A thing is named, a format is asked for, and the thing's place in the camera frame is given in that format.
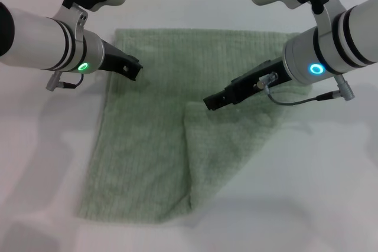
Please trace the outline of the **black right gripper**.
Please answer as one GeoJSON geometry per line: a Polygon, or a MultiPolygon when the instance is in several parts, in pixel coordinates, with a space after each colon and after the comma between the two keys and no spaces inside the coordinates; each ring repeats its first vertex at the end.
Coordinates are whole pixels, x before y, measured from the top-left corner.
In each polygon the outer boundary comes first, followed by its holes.
{"type": "Polygon", "coordinates": [[[204,98],[203,102],[208,110],[217,110],[228,104],[238,104],[260,92],[260,89],[255,85],[257,85],[260,78],[271,73],[275,73],[277,79],[269,85],[270,87],[291,81],[281,57],[267,60],[247,73],[233,79],[225,90],[204,98]]]}

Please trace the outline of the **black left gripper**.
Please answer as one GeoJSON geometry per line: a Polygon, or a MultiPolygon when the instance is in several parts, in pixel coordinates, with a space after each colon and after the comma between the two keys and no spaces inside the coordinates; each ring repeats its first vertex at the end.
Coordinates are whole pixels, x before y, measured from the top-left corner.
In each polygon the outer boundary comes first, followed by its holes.
{"type": "Polygon", "coordinates": [[[123,51],[109,44],[102,42],[104,47],[104,58],[102,70],[118,73],[132,81],[135,81],[143,66],[134,56],[125,54],[123,51]]]}

